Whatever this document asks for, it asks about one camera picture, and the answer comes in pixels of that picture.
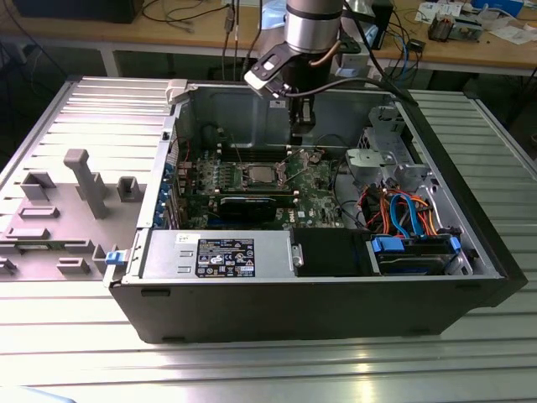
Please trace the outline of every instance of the metal slotted surface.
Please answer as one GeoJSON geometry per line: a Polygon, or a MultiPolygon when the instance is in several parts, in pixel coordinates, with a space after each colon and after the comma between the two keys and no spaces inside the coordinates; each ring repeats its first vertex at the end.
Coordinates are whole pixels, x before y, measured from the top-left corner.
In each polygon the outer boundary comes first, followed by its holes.
{"type": "Polygon", "coordinates": [[[28,152],[0,189],[0,233],[24,198],[18,183],[29,171],[47,171],[55,183],[76,183],[63,163],[68,149],[86,149],[90,169],[100,172],[105,184],[129,175],[146,184],[169,116],[167,85],[165,80],[95,77],[66,83],[45,112],[49,116],[28,152]]]}
{"type": "MultiPolygon", "coordinates": [[[[501,306],[475,310],[439,337],[148,345],[101,282],[0,283],[1,382],[79,403],[536,399],[537,264],[531,241],[522,239],[535,232],[526,218],[506,217],[500,208],[532,208],[535,184],[531,176],[499,180],[472,170],[490,166],[487,156],[512,164],[513,155],[508,141],[472,113],[474,103],[459,94],[438,102],[436,93],[416,95],[426,111],[442,111],[439,119],[463,110],[479,121],[472,129],[435,121],[435,130],[444,131],[439,136],[454,159],[472,156],[461,162],[464,175],[530,281],[501,306]]],[[[524,172],[522,163],[507,167],[524,172]]]]}

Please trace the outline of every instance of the blue latch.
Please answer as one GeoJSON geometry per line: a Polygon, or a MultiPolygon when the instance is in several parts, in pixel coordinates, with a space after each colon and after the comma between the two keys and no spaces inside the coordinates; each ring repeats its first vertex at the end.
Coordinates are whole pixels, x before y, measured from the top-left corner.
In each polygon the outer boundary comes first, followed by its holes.
{"type": "Polygon", "coordinates": [[[372,242],[373,252],[404,252],[404,244],[401,238],[376,237],[372,242]]]}
{"type": "Polygon", "coordinates": [[[461,242],[459,242],[459,240],[457,239],[457,237],[451,237],[451,238],[450,238],[450,243],[451,243],[451,246],[453,247],[453,249],[454,249],[456,252],[460,252],[460,251],[461,251],[461,242]]]}
{"type": "Polygon", "coordinates": [[[108,252],[104,259],[106,264],[115,264],[117,266],[123,266],[128,262],[128,256],[130,255],[130,249],[115,250],[108,252]]]}

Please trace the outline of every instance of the connector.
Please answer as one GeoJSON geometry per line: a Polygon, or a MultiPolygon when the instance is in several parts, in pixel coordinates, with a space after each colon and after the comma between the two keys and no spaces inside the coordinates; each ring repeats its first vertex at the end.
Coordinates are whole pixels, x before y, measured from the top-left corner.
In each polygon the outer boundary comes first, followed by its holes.
{"type": "Polygon", "coordinates": [[[224,29],[226,34],[230,34],[235,26],[235,10],[229,7],[227,8],[226,21],[224,22],[224,29]]]}

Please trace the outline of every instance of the power supply label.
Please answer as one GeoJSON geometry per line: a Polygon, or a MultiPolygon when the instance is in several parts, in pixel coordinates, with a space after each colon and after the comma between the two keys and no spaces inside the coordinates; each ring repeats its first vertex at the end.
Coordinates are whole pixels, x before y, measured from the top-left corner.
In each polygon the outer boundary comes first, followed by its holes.
{"type": "Polygon", "coordinates": [[[196,257],[198,277],[255,277],[253,239],[200,239],[196,257]]]}

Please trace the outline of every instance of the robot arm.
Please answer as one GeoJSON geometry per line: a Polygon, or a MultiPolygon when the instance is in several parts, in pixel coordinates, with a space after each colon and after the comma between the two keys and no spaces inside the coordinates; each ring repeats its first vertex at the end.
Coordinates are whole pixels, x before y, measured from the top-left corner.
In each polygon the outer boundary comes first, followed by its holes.
{"type": "MultiPolygon", "coordinates": [[[[244,77],[247,84],[271,97],[326,84],[339,45],[342,10],[343,0],[287,0],[285,42],[259,59],[244,77]]],[[[292,143],[315,126],[313,103],[313,97],[289,101],[292,143]]]]}

